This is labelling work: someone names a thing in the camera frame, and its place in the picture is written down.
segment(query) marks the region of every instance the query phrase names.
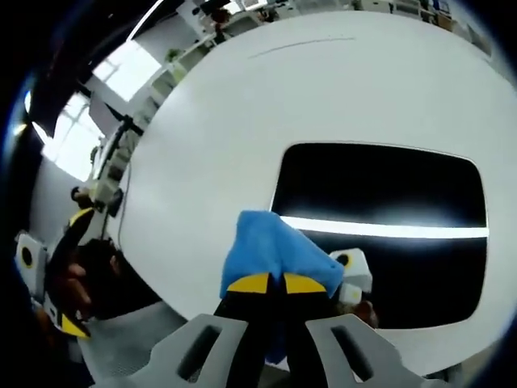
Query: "white wall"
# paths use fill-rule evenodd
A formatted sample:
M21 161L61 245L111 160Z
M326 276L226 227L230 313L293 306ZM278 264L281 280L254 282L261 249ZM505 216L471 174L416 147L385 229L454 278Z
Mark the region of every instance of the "white wall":
M43 157L31 203L30 233L50 243L78 210L70 191L83 183Z
M129 105L122 97L110 89L104 82L94 75L85 85L90 91L94 92L100 99L110 105L118 113L125 115L128 113Z
M198 15L193 15L192 11L197 7L197 4L195 4L192 0L186 0L181 6L178 7L176 11L178 12L178 15L183 18L183 20L185 20L185 22L201 39L204 36L204 27L200 24L200 16L204 15L204 13L200 12Z
M136 42L165 65L165 56L170 49L188 49L197 39L195 31L181 17L175 16L138 36ZM122 115L132 116L149 96L147 91L140 89L130 101L125 101L95 76L88 80L86 87Z
M492 38L489 30L483 25L483 23L467 10L459 1L450 1L449 8L451 9L451 16L459 24L465 25L466 23L479 35L485 37L491 46L490 64L498 71L504 78L511 82L512 85L516 86L517 82L511 65L506 59L506 54L499 48L496 40Z
M165 64L165 55L170 49L188 49L199 39L180 16L175 16L137 37L137 43L154 59Z

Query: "white tabletop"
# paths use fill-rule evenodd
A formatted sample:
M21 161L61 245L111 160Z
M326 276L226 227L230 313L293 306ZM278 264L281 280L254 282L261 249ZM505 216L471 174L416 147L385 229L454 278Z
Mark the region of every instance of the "white tabletop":
M237 216L269 209L290 145L362 141L469 158L490 223L479 307L462 323L379 330L408 368L435 372L487 347L514 313L516 123L510 83L450 32L367 12L272 23L216 47L153 118L132 156L121 246L190 319L216 309ZM114 238L119 221L108 226Z
M196 50L198 47L205 46L207 44L207 42L209 42L210 40L213 40L215 37L216 37L216 33L215 32L213 32L212 34L206 35L202 40L200 40L199 42L194 43L192 46L187 48L184 52L182 52L182 54L179 57L177 57L174 60L175 61L181 60L183 57L187 56L192 51Z

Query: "yellow tape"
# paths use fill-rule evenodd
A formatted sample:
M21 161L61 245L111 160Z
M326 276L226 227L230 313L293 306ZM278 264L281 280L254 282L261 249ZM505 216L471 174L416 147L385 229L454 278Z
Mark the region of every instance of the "yellow tape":
M75 326L64 314L61 316L61 330L66 334L75 335L76 337L88 338L88 335Z
M24 266L25 268L29 268L29 269L30 269L30 268L32 268L32 266L34 265L34 258L32 258L32 260L31 260L31 263L30 263L30 264L25 263L25 260L23 259L23 252L24 252L24 250L29 251L29 255L31 255L31 258L32 258L32 253L31 253L31 250L30 250L29 248L27 248L27 247L22 247L22 249L21 249L21 252L22 252L22 263L23 263L23 266Z
M325 287L307 276L284 273L287 293L325 293Z
M246 276L233 282L227 290L238 293L266 293L268 278L269 273Z
M346 268L350 268L352 266L352 256L351 255L347 255L347 258L348 258L348 261L347 261L347 265L345 265L345 269Z
M94 208L83 209L80 212L77 212L72 218L70 218L69 224L72 226L79 218L84 216L85 214L93 211Z

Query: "blue cloth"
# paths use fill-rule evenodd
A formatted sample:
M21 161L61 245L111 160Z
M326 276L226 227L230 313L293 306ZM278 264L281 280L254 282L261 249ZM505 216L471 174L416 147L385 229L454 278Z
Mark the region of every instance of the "blue cloth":
M269 272L275 280L290 272L307 276L323 285L332 297L343 281L343 266L271 212L243 211L237 235L226 257L221 298L226 289L244 276ZM285 357L282 335L275 339L267 360L278 363Z

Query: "window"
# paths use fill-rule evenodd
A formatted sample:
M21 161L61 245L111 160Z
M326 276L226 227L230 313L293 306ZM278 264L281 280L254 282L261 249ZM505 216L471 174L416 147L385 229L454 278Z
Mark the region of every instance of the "window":
M91 171L90 154L103 133L88 114L88 99L76 93L57 118L53 138L44 140L43 155L75 178L85 182Z
M130 40L111 53L93 73L124 101L129 101L160 68L158 61Z

